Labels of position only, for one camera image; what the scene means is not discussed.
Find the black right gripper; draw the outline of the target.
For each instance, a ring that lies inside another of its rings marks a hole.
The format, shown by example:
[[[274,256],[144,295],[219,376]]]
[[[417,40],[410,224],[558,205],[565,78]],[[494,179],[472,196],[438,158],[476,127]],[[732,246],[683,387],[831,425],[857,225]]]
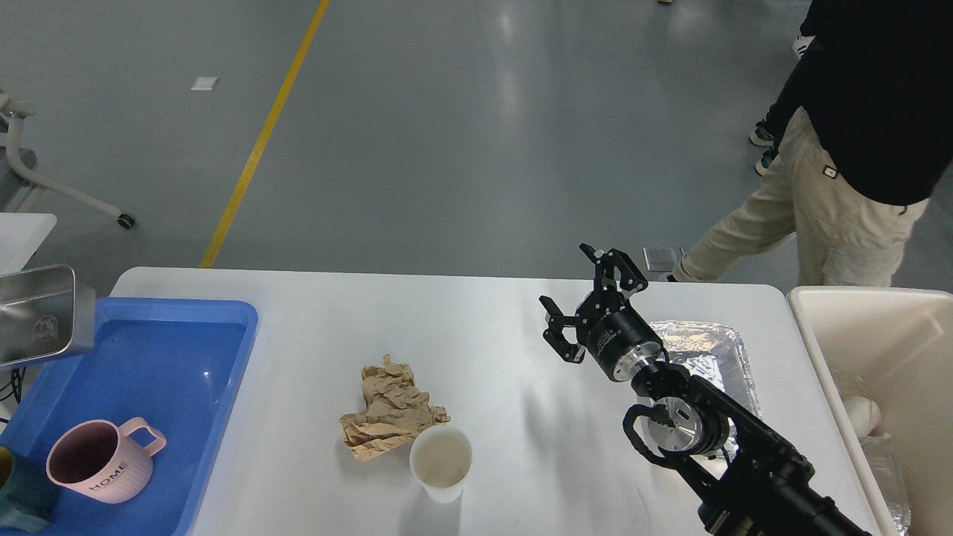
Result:
[[[647,289],[647,278],[629,254],[620,250],[605,252],[586,243],[579,248],[595,266],[593,289],[579,305],[579,312],[607,313],[586,320],[566,316],[550,296],[539,296],[546,312],[544,340],[563,362],[582,363],[588,350],[609,380],[632,380],[640,369],[663,356],[663,340],[630,302],[633,294]],[[568,342],[563,333],[567,327],[581,327],[581,344]]]

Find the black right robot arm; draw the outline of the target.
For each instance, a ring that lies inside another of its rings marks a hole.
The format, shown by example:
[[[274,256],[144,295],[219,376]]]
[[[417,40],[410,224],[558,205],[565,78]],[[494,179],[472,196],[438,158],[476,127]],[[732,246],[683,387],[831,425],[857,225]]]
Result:
[[[593,289],[566,315],[549,298],[544,340],[564,362],[590,355],[609,380],[628,381],[634,404],[624,434],[644,459],[674,470],[701,501],[712,535],[861,535],[836,502],[810,488],[813,465],[797,448],[714,383],[673,363],[663,340],[633,308],[648,287],[632,258],[586,243]]]

